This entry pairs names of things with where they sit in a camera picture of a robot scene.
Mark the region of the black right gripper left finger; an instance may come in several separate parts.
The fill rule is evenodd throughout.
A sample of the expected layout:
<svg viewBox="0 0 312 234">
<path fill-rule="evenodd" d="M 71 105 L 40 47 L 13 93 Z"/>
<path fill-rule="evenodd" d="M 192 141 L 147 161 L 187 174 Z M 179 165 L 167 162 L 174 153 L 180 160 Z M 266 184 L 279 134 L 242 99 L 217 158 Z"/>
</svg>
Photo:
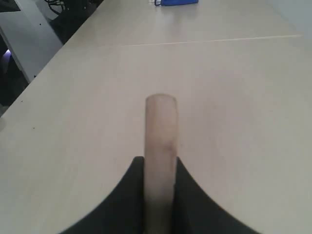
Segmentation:
<svg viewBox="0 0 312 234">
<path fill-rule="evenodd" d="M 113 191 L 63 234 L 142 234 L 144 158 L 136 156 Z"/>
</svg>

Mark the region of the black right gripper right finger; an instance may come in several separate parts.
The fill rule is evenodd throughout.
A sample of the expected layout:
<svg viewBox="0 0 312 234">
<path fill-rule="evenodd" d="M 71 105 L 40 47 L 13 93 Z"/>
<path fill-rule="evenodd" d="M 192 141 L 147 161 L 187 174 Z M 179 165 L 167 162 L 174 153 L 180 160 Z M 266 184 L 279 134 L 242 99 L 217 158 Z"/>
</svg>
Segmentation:
<svg viewBox="0 0 312 234">
<path fill-rule="evenodd" d="M 229 214 L 196 183 L 180 158 L 176 162 L 173 234 L 256 234 Z"/>
</svg>

